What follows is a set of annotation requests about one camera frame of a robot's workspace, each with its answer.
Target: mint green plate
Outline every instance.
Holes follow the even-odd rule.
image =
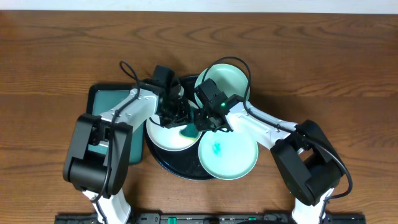
[[[213,177],[234,180],[243,177],[256,165],[257,142],[247,133],[206,132],[199,143],[199,160]]]

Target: wood grain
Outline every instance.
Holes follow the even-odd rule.
[[[89,87],[130,82],[157,64],[181,77],[235,55],[249,64],[251,102],[289,121],[316,121],[354,180],[331,212],[363,212],[368,223],[398,217],[398,17],[337,14],[0,12],[0,223],[52,223],[92,212],[62,168]],[[161,168],[145,148],[129,168],[127,201],[146,210],[291,210],[268,150],[233,182],[194,182]],[[347,187],[342,180],[336,192]]]

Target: black tray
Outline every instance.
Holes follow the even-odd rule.
[[[184,87],[184,95],[188,100],[195,101],[193,89],[198,75],[185,77],[181,79],[181,85]],[[190,180],[211,180],[212,175],[201,166],[198,157],[198,147],[200,139],[188,149],[182,151],[170,152],[157,147],[149,138],[146,128],[144,128],[145,139],[150,153],[155,157],[156,161],[166,170],[179,177]]]

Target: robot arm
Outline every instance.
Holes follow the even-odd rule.
[[[171,88],[174,73],[167,67],[157,66],[151,80],[140,85],[139,96],[132,100],[138,89],[133,88],[129,96],[111,110],[93,116],[81,115],[69,147],[63,170],[63,178],[82,191],[90,200],[101,192],[108,170],[108,184],[104,194],[94,203],[98,221],[124,224],[131,212],[121,187],[126,179],[132,134],[146,119],[153,115],[160,117],[160,124],[171,128],[191,122],[190,106],[183,98],[183,88]],[[123,108],[114,120],[115,111]],[[109,138],[111,126],[113,137]],[[111,167],[108,167],[109,152],[106,155],[88,150],[88,145],[109,146],[113,141]]]
[[[306,136],[324,142],[329,151],[341,160],[320,127],[310,120],[301,125],[282,121],[258,110],[239,96],[227,98],[210,79],[199,85],[195,93],[204,105],[195,113],[198,130],[226,129],[248,133],[270,149],[287,188],[296,197],[293,219],[297,223],[317,224],[324,199],[331,195],[344,174],[330,155],[300,138]],[[311,148],[313,154],[305,161],[301,160],[299,154]]]

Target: white plate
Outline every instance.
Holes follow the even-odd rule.
[[[188,100],[188,102],[192,107],[198,108],[192,101]],[[155,122],[159,121],[158,116],[153,116],[152,119]],[[186,138],[180,135],[180,131],[185,127],[187,127],[187,125],[176,128],[162,128],[149,121],[149,119],[147,120],[146,125],[150,140],[152,140],[152,142],[159,148],[167,151],[181,151],[188,149],[198,141],[201,136],[201,131],[195,139]]]
[[[259,149],[247,133],[208,131],[200,140],[198,153],[201,165],[210,175],[234,180],[253,169]]]
[[[201,84],[203,76],[205,75],[207,68],[201,72],[198,79],[195,82],[195,87]],[[206,79],[211,78],[217,85],[220,91],[223,91],[227,97],[237,94],[239,96],[244,96],[244,92],[248,85],[248,78],[244,73],[237,67],[228,64],[217,64],[212,66],[209,72],[206,74]],[[197,97],[196,93],[195,101],[198,106],[202,108],[203,104]]]

